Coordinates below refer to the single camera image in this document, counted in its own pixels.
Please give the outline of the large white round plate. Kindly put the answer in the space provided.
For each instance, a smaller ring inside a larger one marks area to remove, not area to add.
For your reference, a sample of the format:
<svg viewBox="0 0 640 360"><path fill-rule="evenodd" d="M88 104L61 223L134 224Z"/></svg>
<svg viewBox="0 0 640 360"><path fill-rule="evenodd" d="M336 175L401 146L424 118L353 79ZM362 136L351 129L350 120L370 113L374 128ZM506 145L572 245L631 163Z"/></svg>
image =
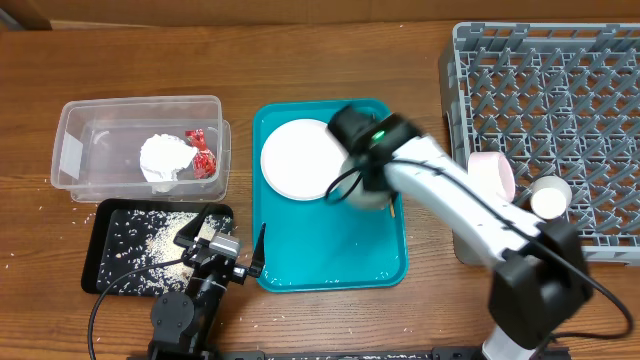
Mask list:
<svg viewBox="0 0 640 360"><path fill-rule="evenodd" d="M268 136L261 149L260 168L278 194L291 200L311 201L325 195L341 174L346 158L326 123L296 119Z"/></svg>

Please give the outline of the white napkin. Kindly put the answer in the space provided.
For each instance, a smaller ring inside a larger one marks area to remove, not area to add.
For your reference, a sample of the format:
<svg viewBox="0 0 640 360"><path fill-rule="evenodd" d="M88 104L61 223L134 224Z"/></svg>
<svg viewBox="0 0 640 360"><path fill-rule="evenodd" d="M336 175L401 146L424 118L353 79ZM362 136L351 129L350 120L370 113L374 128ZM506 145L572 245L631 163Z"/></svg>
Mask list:
<svg viewBox="0 0 640 360"><path fill-rule="evenodd" d="M169 134L155 134L140 148L140 169L146 181L152 183L153 193L166 193L174 188L177 174L188 168L197 149L181 138Z"/></svg>

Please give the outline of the red snack wrapper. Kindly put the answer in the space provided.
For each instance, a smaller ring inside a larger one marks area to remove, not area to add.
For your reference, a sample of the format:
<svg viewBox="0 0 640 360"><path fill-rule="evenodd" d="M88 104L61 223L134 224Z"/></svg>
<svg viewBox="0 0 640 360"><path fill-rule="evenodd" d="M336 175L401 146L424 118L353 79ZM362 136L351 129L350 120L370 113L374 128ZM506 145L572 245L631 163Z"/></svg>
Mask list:
<svg viewBox="0 0 640 360"><path fill-rule="evenodd" d="M217 160L206 143L204 130L188 130L185 132L185 136L190 144L197 149L192 160L194 177L196 179L210 178L216 173Z"/></svg>

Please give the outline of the white rice pile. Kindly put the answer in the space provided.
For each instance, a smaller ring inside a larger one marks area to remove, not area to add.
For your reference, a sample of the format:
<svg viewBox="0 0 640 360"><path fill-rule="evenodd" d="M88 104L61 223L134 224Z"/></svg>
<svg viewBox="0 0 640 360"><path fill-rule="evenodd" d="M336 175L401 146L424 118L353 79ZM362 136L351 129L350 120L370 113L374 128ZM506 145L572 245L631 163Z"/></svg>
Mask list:
<svg viewBox="0 0 640 360"><path fill-rule="evenodd" d="M195 217L191 212L114 211L100 260L97 290L125 296L159 296L184 290L192 269L183 264L116 279L132 270L180 258L184 249L174 244L174 237Z"/></svg>

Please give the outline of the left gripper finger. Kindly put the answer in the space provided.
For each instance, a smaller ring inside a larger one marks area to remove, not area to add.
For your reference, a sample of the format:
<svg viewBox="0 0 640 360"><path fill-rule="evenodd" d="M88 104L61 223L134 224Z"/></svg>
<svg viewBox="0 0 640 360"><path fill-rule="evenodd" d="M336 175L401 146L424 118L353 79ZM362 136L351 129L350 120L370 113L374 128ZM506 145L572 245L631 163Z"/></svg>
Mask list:
<svg viewBox="0 0 640 360"><path fill-rule="evenodd" d="M263 223L260 227L260 232L254 246L253 256L251 264L248 270L248 275L253 278L260 278L265 266L265 250L264 250L264 237L266 232L266 224Z"/></svg>
<svg viewBox="0 0 640 360"><path fill-rule="evenodd" d="M206 218L215 210L213 204L207 204L198 215L184 225L175 235L174 244L183 248L189 248L197 242L198 234L205 223Z"/></svg>

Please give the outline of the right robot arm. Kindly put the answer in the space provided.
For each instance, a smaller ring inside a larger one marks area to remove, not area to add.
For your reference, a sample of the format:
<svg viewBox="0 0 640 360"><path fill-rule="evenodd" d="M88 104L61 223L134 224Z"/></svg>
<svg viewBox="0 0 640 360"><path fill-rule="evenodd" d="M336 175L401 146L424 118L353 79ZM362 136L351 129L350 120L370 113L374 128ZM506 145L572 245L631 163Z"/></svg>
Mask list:
<svg viewBox="0 0 640 360"><path fill-rule="evenodd" d="M403 194L435 213L493 273L495 329L478 359L536 359L551 333L593 295L576 229L545 222L472 182L430 136L399 114L383 120L347 105L328 123L346 151L329 188L339 200L382 209Z"/></svg>

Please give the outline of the grey bowl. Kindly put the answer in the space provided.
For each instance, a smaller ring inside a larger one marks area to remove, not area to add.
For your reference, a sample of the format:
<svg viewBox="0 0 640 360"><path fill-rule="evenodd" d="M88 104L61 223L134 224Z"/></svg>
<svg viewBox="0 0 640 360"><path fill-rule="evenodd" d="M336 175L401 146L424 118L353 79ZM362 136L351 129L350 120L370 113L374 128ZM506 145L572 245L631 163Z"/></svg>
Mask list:
<svg viewBox="0 0 640 360"><path fill-rule="evenodd" d="M362 210L382 210L387 207L392 200L392 193L389 191L368 191L364 189L364 178L358 184L356 181L360 172L356 170L338 184L338 191L341 196L350 189L351 193L346 197L346 201L352 206Z"/></svg>

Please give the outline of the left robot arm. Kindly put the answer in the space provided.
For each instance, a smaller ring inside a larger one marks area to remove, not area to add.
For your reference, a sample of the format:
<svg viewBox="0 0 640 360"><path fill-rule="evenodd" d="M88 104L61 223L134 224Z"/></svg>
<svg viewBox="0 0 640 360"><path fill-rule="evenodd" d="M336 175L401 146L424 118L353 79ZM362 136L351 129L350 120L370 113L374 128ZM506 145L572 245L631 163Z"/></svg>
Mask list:
<svg viewBox="0 0 640 360"><path fill-rule="evenodd" d="M216 352L208 348L207 341L228 285L242 285L247 278L262 274L266 226L260 228L251 264L244 266L237 262L239 240L221 232L211 239L199 236L214 210L213 205L205 206L174 238L184 249L181 262L193 272L184 291L168 292L155 302L148 359L214 359Z"/></svg>

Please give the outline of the white paper cup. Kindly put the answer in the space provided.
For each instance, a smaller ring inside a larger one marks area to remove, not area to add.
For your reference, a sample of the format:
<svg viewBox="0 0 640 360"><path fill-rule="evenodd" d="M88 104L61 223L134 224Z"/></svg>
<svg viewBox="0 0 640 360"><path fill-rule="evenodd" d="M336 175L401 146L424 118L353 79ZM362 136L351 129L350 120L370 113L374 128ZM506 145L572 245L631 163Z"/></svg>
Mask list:
<svg viewBox="0 0 640 360"><path fill-rule="evenodd" d="M569 184L558 176L544 176L531 185L530 205L540 218L551 220L560 217L572 200Z"/></svg>

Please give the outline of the white bowl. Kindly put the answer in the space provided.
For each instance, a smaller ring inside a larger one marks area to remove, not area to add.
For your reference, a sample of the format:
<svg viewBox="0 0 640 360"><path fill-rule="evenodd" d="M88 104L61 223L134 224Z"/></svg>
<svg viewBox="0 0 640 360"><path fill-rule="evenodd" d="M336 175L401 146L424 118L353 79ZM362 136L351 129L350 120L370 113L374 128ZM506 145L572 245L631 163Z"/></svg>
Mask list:
<svg viewBox="0 0 640 360"><path fill-rule="evenodd" d="M469 155L467 172L485 191L512 202L515 178L506 156L501 152L473 152Z"/></svg>

